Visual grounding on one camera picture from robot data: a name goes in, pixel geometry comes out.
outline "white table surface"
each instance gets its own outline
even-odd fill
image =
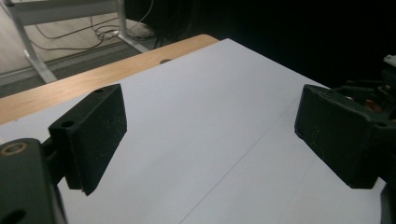
[[[384,182],[350,189],[294,133],[306,83],[229,39],[121,80],[128,132],[92,195],[59,184],[69,223],[379,223]],[[44,141],[82,98],[0,137]]]

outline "wire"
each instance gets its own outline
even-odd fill
[[[148,9],[148,12],[146,13],[146,15],[142,19],[140,19],[140,21],[138,21],[133,27],[129,28],[129,31],[132,31],[138,24],[140,24],[149,15],[153,6],[154,6],[154,0],[151,0],[149,9]]]
[[[152,39],[152,38],[156,37],[156,35],[155,35],[154,32],[147,32],[147,33],[142,34],[142,35],[136,35],[136,34],[133,34],[133,33],[132,33],[132,30],[133,30],[138,24],[140,24],[140,23],[149,15],[149,13],[151,12],[153,6],[154,6],[154,0],[151,0],[150,6],[149,6],[149,9],[148,9],[148,12],[145,14],[145,16],[144,16],[141,20],[139,20],[134,26],[132,26],[131,28],[128,29],[129,31],[131,31],[130,37],[131,37],[133,40],[139,40],[139,41],[141,41],[141,40],[149,40],[149,39]],[[119,33],[120,33],[120,27],[119,27],[118,25],[104,25],[104,26],[97,27],[97,28],[95,28],[95,29],[94,29],[93,27],[94,27],[94,26],[97,26],[97,25],[100,25],[100,24],[103,24],[103,23],[106,23],[106,22],[109,22],[109,21],[114,21],[114,20],[116,20],[116,19],[118,19],[118,17],[117,17],[117,18],[113,18],[113,19],[108,20],[108,21],[102,21],[102,22],[99,22],[99,23],[97,23],[97,24],[93,24],[93,17],[91,17],[91,18],[90,18],[91,26],[87,26],[87,27],[78,29],[78,30],[76,30],[76,31],[73,31],[73,32],[70,32],[70,33],[67,33],[67,34],[64,34],[64,35],[58,35],[58,36],[47,36],[47,35],[45,35],[44,32],[38,27],[38,25],[35,25],[35,28],[37,29],[37,31],[38,31],[40,34],[42,34],[44,37],[46,37],[47,39],[59,39],[59,38],[62,38],[62,37],[68,36],[68,35],[72,35],[72,34],[75,34],[75,33],[78,33],[78,32],[81,32],[81,31],[83,31],[83,30],[86,30],[86,29],[90,29],[90,28],[91,28],[91,29],[95,32],[97,38],[98,38],[99,41],[100,41],[98,44],[96,44],[96,45],[94,45],[94,46],[92,46],[92,47],[88,47],[88,48],[53,48],[53,49],[48,49],[48,48],[44,48],[44,47],[41,47],[41,46],[37,45],[37,43],[35,43],[33,40],[30,40],[30,41],[31,41],[32,44],[33,44],[34,46],[36,46],[37,48],[39,48],[39,49],[44,49],[44,50],[58,50],[58,49],[85,50],[85,49],[94,49],[94,48],[98,47],[99,45],[101,45],[104,41],[110,40],[110,39],[112,39],[112,38],[118,36]],[[104,28],[107,28],[107,27],[117,27],[118,29],[110,29],[110,30],[106,30],[106,31],[101,31],[101,29],[104,29]]]
[[[95,24],[94,26],[97,26],[97,25],[100,25],[100,24],[103,24],[103,23],[106,23],[106,22],[109,22],[109,21],[114,21],[114,20],[116,20],[116,19],[118,19],[118,17],[113,18],[113,19],[108,20],[108,21],[99,22],[99,23]],[[67,36],[67,35],[72,35],[72,34],[81,32],[81,31],[83,31],[83,30],[90,29],[91,27],[92,27],[92,24],[91,24],[91,26],[87,26],[87,27],[81,28],[81,29],[79,29],[79,30],[76,30],[76,31],[73,31],[73,32],[70,32],[70,33],[67,33],[67,34],[64,34],[64,35],[47,36],[47,35],[45,35],[44,32],[38,27],[38,25],[35,25],[35,28],[37,29],[37,31],[38,31],[40,34],[42,34],[44,37],[46,37],[47,39],[59,39],[59,38],[61,38],[61,37]]]
[[[101,40],[98,44],[96,44],[96,45],[94,45],[94,46],[92,46],[92,47],[89,47],[89,48],[85,48],[85,49],[94,49],[94,48],[98,47],[99,45],[101,45],[104,41],[105,41],[105,40]],[[34,46],[38,47],[39,49],[44,49],[44,50],[70,49],[70,48],[47,49],[47,48],[44,48],[44,47],[41,47],[41,46],[37,45],[37,43],[35,43],[33,40],[30,40],[30,42],[32,42],[32,44],[33,44]]]

